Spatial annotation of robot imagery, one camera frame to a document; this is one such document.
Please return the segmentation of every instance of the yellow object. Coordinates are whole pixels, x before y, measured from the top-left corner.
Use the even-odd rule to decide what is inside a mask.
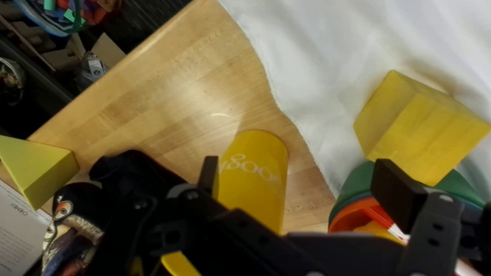
[[[69,150],[2,135],[0,160],[32,209],[40,209],[79,172]]]
[[[458,100],[395,71],[355,121],[370,161],[390,158],[427,186],[436,186],[490,129]]]
[[[355,233],[370,233],[373,236],[379,236],[379,238],[385,238],[385,239],[390,239],[393,242],[398,242],[398,244],[404,244],[401,239],[398,239],[392,233],[388,233],[387,229],[384,229],[376,221],[370,221],[369,224],[361,225],[361,227],[355,229],[353,232]]]
[[[174,276],[200,276],[200,271],[181,253],[171,253],[161,258],[163,265]]]
[[[243,209],[280,233],[283,227],[289,150],[264,130],[240,133],[220,161],[215,198],[227,209]]]

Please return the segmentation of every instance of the black mechanical part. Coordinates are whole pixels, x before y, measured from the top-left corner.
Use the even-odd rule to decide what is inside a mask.
[[[416,218],[428,198],[424,186],[390,160],[378,160],[375,163],[372,195],[404,233],[411,233]]]
[[[461,201],[431,193],[416,219],[398,275],[454,275],[462,212]]]
[[[450,276],[462,244],[467,244],[464,236],[476,238],[479,233],[477,247],[490,248],[491,207],[479,216],[456,198],[427,193],[393,163],[378,164],[375,196],[382,207],[392,207],[390,215],[405,222],[411,232],[408,247],[375,236],[278,236],[247,213],[227,210],[210,196],[218,166],[214,158],[204,163],[203,172],[209,173],[200,179],[203,190],[141,152],[102,158],[91,176],[102,183],[112,215],[88,275],[128,275],[135,258],[141,259],[146,275],[155,275],[161,255],[183,252],[204,276]]]

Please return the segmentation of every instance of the green object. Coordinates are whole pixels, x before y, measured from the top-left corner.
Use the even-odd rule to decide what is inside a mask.
[[[57,9],[57,2],[56,0],[45,0],[43,2],[45,11],[56,11]]]
[[[375,163],[364,163],[356,167],[344,183],[339,198],[329,216],[332,222],[336,215],[347,206],[372,196],[370,186],[373,176]],[[456,170],[451,170],[436,187],[428,187],[431,190],[441,190],[456,198],[461,198],[467,202],[474,204],[476,207],[484,207],[485,201],[477,195],[477,192],[468,184],[468,181]]]

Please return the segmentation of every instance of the orange object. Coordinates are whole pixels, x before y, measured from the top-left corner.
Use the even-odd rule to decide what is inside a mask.
[[[395,222],[375,198],[365,198],[353,202],[338,213],[329,227],[329,232],[353,232],[358,227],[376,221],[384,229]]]

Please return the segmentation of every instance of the yellow cube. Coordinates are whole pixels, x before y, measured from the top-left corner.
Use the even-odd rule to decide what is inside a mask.
[[[369,160],[388,158],[427,186],[436,186],[490,129],[458,100],[395,71],[355,121]]]

